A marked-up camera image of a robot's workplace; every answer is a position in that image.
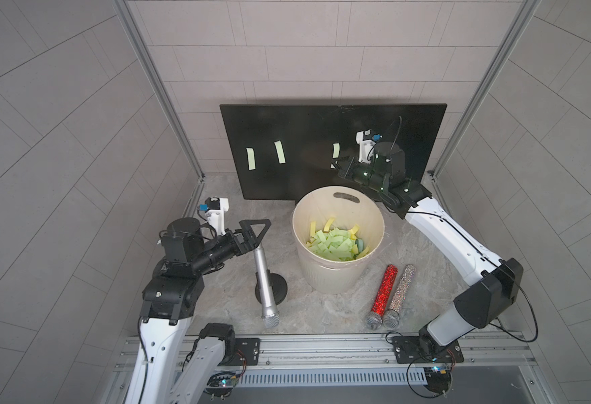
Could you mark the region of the green sticky note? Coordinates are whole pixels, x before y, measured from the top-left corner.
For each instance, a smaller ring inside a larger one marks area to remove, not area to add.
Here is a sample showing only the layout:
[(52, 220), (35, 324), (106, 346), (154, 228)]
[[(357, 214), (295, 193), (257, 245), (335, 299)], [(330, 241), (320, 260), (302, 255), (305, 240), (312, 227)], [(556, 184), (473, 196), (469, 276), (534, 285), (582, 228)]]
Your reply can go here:
[(333, 144), (332, 164), (331, 164), (331, 168), (332, 169), (336, 169), (337, 168), (337, 162), (338, 162), (339, 154), (340, 154), (340, 144), (339, 143), (334, 143)]
[(281, 141), (274, 143), (279, 164), (285, 164), (285, 152)]
[(256, 169), (255, 153), (254, 153), (253, 148), (247, 147), (246, 153), (247, 153), (247, 158), (248, 158), (248, 170), (253, 171)]

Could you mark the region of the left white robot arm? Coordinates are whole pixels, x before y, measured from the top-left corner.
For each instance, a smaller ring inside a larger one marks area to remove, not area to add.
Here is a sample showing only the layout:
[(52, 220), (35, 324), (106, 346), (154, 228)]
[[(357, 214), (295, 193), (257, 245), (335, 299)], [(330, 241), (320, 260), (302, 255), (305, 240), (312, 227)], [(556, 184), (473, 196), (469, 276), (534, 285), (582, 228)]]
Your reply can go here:
[(268, 219), (244, 220), (232, 231), (205, 237), (202, 223), (188, 217), (175, 220), (160, 232), (165, 256), (142, 292), (137, 325), (139, 352), (128, 403), (196, 403), (204, 394), (226, 399), (255, 362), (238, 348), (232, 325), (209, 323), (194, 341), (184, 360), (179, 349), (204, 290), (204, 277), (222, 269), (234, 257), (252, 253), (256, 260), (257, 291), (262, 318), (269, 328), (279, 322), (270, 271), (261, 242)]

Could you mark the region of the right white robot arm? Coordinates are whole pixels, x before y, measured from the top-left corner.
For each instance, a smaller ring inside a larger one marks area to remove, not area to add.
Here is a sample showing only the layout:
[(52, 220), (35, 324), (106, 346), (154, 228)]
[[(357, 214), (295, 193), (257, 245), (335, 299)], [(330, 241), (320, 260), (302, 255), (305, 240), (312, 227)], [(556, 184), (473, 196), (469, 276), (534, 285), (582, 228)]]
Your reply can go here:
[(405, 155), (389, 141), (362, 141), (358, 158), (336, 158), (339, 177), (357, 190), (328, 186), (295, 206), (291, 225), (302, 274), (315, 290), (348, 291), (383, 244), (385, 222), (377, 202), (416, 227), (458, 270), (468, 289), (424, 325), (413, 340), (415, 359), (456, 353), (456, 342), (486, 328), (516, 302), (524, 269), (478, 242), (440, 206), (432, 193), (405, 173)]

